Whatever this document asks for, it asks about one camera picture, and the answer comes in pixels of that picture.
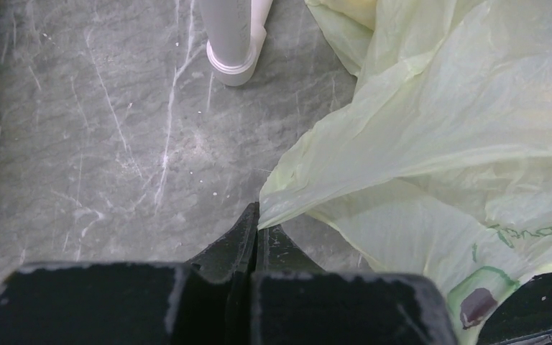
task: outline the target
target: white plastic tube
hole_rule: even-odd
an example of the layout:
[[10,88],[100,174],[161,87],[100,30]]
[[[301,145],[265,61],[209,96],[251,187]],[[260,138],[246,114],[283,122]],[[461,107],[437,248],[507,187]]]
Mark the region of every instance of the white plastic tube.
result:
[[215,77],[240,86],[253,75],[265,41],[265,20],[272,0],[201,0],[208,44],[206,54]]

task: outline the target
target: translucent plastic bag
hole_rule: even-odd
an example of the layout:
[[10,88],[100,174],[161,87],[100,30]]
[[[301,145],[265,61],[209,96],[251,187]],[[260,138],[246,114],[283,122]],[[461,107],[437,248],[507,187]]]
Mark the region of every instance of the translucent plastic bag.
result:
[[359,80],[282,156],[260,226],[307,213],[374,270],[431,278],[473,344],[552,272],[552,1],[379,0],[374,32],[309,6]]

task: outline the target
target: black object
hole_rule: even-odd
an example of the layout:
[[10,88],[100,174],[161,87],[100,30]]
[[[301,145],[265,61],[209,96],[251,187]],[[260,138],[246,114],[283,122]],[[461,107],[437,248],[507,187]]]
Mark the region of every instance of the black object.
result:
[[[253,203],[186,263],[25,265],[0,287],[0,344],[456,343],[430,280],[324,272],[258,218]],[[507,300],[480,343],[548,332],[552,275]]]

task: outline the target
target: gray marble floor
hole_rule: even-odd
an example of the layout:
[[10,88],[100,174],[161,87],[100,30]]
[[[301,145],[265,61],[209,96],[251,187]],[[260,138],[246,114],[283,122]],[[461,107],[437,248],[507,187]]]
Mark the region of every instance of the gray marble floor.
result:
[[[0,1],[0,281],[24,262],[185,260],[355,80],[303,0],[275,0],[257,72],[211,75],[197,0]],[[333,230],[285,230],[354,269]]]

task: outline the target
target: white pipe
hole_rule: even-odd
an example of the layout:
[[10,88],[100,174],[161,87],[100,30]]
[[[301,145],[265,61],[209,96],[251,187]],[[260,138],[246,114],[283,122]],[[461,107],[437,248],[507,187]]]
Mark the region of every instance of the white pipe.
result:
[[265,20],[272,0],[201,0],[208,34],[206,54],[215,77],[240,86],[253,75],[265,41]]

